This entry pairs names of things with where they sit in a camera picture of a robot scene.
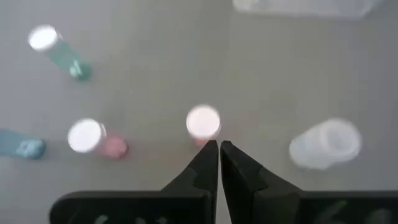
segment white cap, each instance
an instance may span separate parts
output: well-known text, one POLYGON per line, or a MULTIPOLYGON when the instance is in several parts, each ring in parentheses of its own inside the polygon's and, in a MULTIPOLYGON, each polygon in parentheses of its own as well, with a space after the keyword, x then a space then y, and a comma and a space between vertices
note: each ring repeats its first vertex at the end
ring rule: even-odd
POLYGON ((36 51, 44 51, 51 48, 57 40, 57 31, 50 25, 36 27, 30 32, 28 37, 29 45, 36 51))
POLYGON ((215 138, 221 129, 217 110, 209 105, 195 106, 188 113, 187 129, 196 139, 215 138))
POLYGON ((99 122, 85 118, 77 121, 68 133, 69 146, 76 152, 93 151, 106 136, 105 128, 99 122))

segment green liquid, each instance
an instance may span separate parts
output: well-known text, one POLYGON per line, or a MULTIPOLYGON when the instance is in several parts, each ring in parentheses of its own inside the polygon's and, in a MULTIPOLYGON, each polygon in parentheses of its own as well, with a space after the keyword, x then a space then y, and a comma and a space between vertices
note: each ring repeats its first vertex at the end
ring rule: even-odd
POLYGON ((77 80, 86 80, 90 76, 90 68, 81 61, 76 52, 62 39, 58 40, 45 54, 54 64, 70 73, 77 80))

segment teal liquid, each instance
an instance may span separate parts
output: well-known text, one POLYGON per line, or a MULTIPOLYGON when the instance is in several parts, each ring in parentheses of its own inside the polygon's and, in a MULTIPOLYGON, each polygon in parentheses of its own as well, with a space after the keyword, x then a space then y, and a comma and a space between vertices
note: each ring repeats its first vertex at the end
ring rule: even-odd
POLYGON ((83 63, 76 52, 62 39, 59 39, 45 54, 54 64, 77 80, 86 80, 90 76, 87 64, 83 63))
POLYGON ((0 156, 38 159, 44 152, 43 140, 8 129, 0 129, 0 156))

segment pink liquid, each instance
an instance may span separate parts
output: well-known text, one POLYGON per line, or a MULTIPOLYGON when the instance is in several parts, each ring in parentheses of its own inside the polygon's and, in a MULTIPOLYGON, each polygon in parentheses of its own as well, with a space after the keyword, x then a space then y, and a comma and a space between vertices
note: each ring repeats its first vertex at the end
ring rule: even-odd
POLYGON ((203 148, 207 144, 208 141, 209 140, 207 140, 207 139, 194 139, 195 145, 199 149, 203 148))
POLYGON ((103 140, 100 153, 112 159, 120 159, 126 155, 128 149, 129 147, 123 138, 110 134, 103 140))

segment clear plastic cup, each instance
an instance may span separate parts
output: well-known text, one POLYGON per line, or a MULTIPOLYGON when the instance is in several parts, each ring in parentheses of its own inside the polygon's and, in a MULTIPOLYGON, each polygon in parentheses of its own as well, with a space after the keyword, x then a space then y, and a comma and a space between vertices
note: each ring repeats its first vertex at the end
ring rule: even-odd
POLYGON ((108 134, 105 126, 91 118, 77 121, 68 133, 69 146, 76 152, 98 152, 103 156, 119 159, 128 150, 125 140, 108 134))
POLYGON ((46 55, 54 64, 77 80, 85 80, 90 76, 90 68, 81 61, 54 27, 50 25, 36 27, 29 34, 28 43, 35 51, 46 55))
POLYGON ((300 167, 325 170, 354 159, 361 149, 357 128, 341 118, 320 123, 292 140, 290 158, 300 167))
POLYGON ((187 129, 195 145, 201 148, 220 133, 220 115, 212 106, 197 105, 187 115, 187 129))

